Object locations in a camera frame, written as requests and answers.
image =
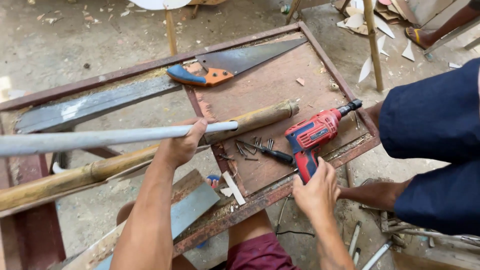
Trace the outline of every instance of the person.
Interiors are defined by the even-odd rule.
[[[115,247],[111,270],[195,269],[182,255],[172,259],[170,227],[173,174],[193,157],[207,126],[206,119],[181,124],[192,123],[193,127],[184,137],[160,142],[136,202],[120,210],[117,223],[127,222]],[[300,177],[294,176],[293,195],[315,229],[321,269],[353,270],[353,261],[340,238],[333,215],[340,193],[336,172],[323,159],[319,158],[318,162],[318,169],[307,185],[303,185]],[[228,229],[227,269],[298,268],[276,239],[266,211],[261,210]]]
[[[390,90],[367,108],[387,154],[450,164],[403,183],[340,188],[340,198],[445,234],[480,235],[480,58]]]
[[[465,7],[455,13],[437,30],[427,33],[421,29],[407,27],[405,28],[405,35],[421,48],[428,49],[443,36],[452,32],[457,27],[470,22],[477,16],[480,16],[480,0],[470,0]]]

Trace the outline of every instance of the electric drill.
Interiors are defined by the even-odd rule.
[[[345,106],[323,110],[285,131],[299,175],[304,184],[307,184],[318,167],[315,154],[320,147],[333,140],[337,135],[338,122],[350,111],[361,107],[362,101],[355,99]]]

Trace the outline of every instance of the screwdriver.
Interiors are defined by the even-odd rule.
[[[267,147],[265,146],[256,146],[256,145],[253,145],[253,144],[249,144],[247,142],[244,142],[244,141],[240,141],[240,140],[237,140],[245,145],[248,145],[248,146],[251,146],[251,147],[255,147],[257,148],[258,150],[260,150],[260,152],[262,152],[263,154],[267,154],[271,157],[274,157],[276,158],[278,161],[280,162],[283,162],[283,163],[286,163],[286,164],[290,164],[292,165],[293,162],[294,162],[294,159],[291,155],[289,154],[286,154],[284,152],[280,152],[280,151],[275,151],[275,150],[270,150],[268,149]]]

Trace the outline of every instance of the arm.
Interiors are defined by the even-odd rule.
[[[193,123],[184,137],[161,141],[115,247],[111,270],[171,268],[173,175],[179,166],[192,159],[206,130],[207,120],[190,119],[180,124]]]
[[[317,171],[306,185],[298,175],[294,176],[293,181],[295,202],[307,215],[317,234],[320,268],[354,270],[352,258],[343,245],[333,215],[336,199],[340,195],[335,169],[318,158]]]

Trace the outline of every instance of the maroon shorts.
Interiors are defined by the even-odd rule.
[[[300,270],[274,233],[242,242],[228,250],[227,270]]]

